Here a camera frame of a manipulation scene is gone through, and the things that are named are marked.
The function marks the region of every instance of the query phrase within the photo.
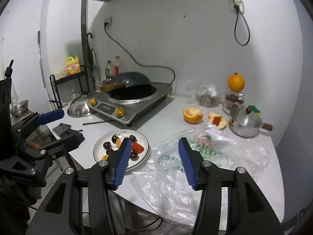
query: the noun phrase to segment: white wall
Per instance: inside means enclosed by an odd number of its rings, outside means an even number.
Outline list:
[[[77,52],[84,64],[81,27],[81,0],[44,0],[41,10],[42,60],[48,91],[53,97],[49,76],[66,69],[65,59],[69,53]],[[78,80],[58,86],[61,99],[72,93],[80,93]]]
[[[106,61],[120,55],[129,70],[151,80],[170,82],[163,69],[142,69],[104,33],[104,18],[113,18],[108,32],[144,64],[167,65],[176,71],[176,94],[190,96],[202,84],[225,87],[241,73],[248,103],[271,123],[275,146],[287,127],[298,95],[302,69],[299,19],[293,0],[243,0],[251,30],[248,46],[234,39],[236,16],[228,0],[89,1],[88,28],[104,77]],[[246,27],[239,20],[241,42]]]
[[[308,206],[313,196],[313,22],[300,0],[294,1],[302,32],[303,69],[295,110],[276,148],[284,180],[286,221]]]
[[[29,109],[49,112],[38,56],[37,32],[43,0],[10,0],[0,17],[1,68],[14,59],[12,80],[18,100],[29,100]]]

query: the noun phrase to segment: chopstick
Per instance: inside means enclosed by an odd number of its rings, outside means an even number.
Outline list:
[[[83,125],[93,125],[93,124],[100,124],[100,123],[105,123],[105,122],[113,122],[115,120],[106,120],[106,121],[98,121],[98,122],[90,122],[90,123],[83,123]]]

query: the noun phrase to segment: power cord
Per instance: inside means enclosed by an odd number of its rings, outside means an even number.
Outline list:
[[[160,220],[160,219],[161,219],[161,222],[159,223],[159,225],[158,225],[156,228],[154,228],[154,229],[152,229],[152,230],[139,231],[139,230],[141,230],[141,229],[144,229],[144,228],[147,228],[147,227],[153,225],[154,223],[156,223],[156,222],[157,222],[158,220]],[[163,218],[158,217],[158,218],[157,218],[156,220],[154,220],[153,222],[151,222],[151,223],[149,223],[149,224],[147,224],[147,225],[145,225],[145,226],[143,226],[143,227],[140,227],[140,228],[138,228],[138,229],[136,229],[136,230],[128,231],[128,232],[126,232],[124,235],[129,235],[129,234],[139,233],[139,232],[155,231],[156,229],[158,229],[158,228],[161,226],[161,224],[163,223],[163,220],[164,220]]]
[[[7,199],[10,200],[10,201],[16,202],[16,203],[18,203],[18,204],[20,204],[20,205],[23,205],[23,206],[25,206],[25,207],[31,208],[31,209],[36,210],[36,211],[38,210],[37,208],[35,208],[35,207],[33,207],[33,206],[28,206],[27,204],[25,204],[25,203],[23,203],[23,202],[20,202],[20,201],[18,201],[18,200],[16,200],[16,199],[13,199],[13,198],[7,196],[6,194],[4,194],[4,193],[2,193],[2,192],[1,192],[0,194],[1,194],[2,197],[5,197],[5,198],[7,198]]]
[[[239,8],[239,6],[236,4],[235,0],[233,0],[233,3],[234,3],[234,9],[236,10],[236,13],[237,13],[236,24],[235,24],[235,29],[234,29],[234,35],[235,35],[236,42],[237,42],[240,46],[244,47],[244,46],[247,46],[248,43],[249,43],[249,41],[250,41],[250,29],[249,29],[249,25],[248,25],[248,23],[247,23],[247,21],[246,21],[245,16],[244,16],[244,15],[242,14],[242,12],[240,11],[240,8]],[[237,23],[238,23],[238,16],[239,16],[239,13],[240,13],[241,17],[243,18],[243,20],[244,20],[244,22],[245,22],[245,24],[246,24],[246,26],[247,26],[247,29],[248,29],[248,40],[247,40],[247,42],[246,42],[245,44],[242,44],[241,42],[239,42],[239,40],[237,39],[237,34],[236,34],[236,29],[237,29]]]
[[[105,31],[106,35],[109,36],[109,38],[110,38],[111,40],[113,40],[115,43],[117,43],[117,44],[131,57],[131,59],[133,59],[133,61],[134,61],[136,64],[138,64],[138,65],[141,66],[141,67],[146,67],[146,68],[148,68],[148,67],[154,67],[154,68],[164,68],[164,69],[170,70],[170,71],[172,71],[172,73],[173,73],[173,80],[168,84],[168,87],[174,82],[174,80],[175,80],[175,78],[176,78],[176,74],[175,74],[175,71],[174,71],[172,68],[170,68],[170,67],[168,67],[168,66],[161,66],[161,65],[144,65],[144,64],[141,64],[141,63],[137,62],[136,59],[131,55],[131,53],[129,53],[118,41],[116,41],[115,39],[113,39],[113,38],[110,36],[110,34],[107,33],[107,31],[106,31],[107,25],[108,25],[108,22],[105,22],[105,23],[104,23],[104,31]]]

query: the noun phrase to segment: gold knob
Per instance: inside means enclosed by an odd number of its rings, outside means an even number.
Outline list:
[[[91,106],[94,106],[94,105],[97,104],[97,99],[96,99],[95,97],[93,97],[93,98],[91,98],[91,99],[89,100],[89,103],[90,103]]]
[[[125,115],[125,111],[124,111],[123,107],[117,107],[114,110],[114,114],[116,115],[117,118],[121,118]]]

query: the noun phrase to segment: stainless steel pot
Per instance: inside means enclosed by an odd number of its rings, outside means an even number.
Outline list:
[[[245,138],[255,136],[259,129],[273,130],[273,126],[262,122],[259,115],[250,108],[233,108],[230,110],[229,127],[237,135]]]
[[[67,110],[67,114],[73,118],[86,117],[93,113],[88,107],[89,99],[93,97],[93,93],[83,93],[75,98]]]
[[[17,118],[22,115],[26,110],[28,110],[28,100],[24,100],[16,104],[10,109],[10,113],[13,117]]]

